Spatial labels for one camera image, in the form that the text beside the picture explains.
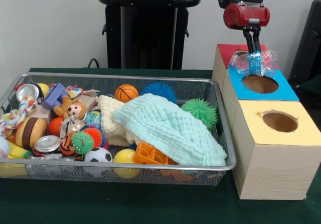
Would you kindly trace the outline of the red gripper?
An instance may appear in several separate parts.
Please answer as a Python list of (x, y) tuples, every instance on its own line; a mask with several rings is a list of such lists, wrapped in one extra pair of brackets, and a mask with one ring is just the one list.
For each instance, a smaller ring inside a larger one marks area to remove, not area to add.
[[(270, 20), (270, 11), (267, 7), (252, 7), (246, 5), (229, 4), (224, 9), (223, 20), (230, 29), (244, 29), (249, 53), (261, 52), (259, 35), (261, 27), (266, 27)], [(251, 31), (245, 27), (257, 26)]]

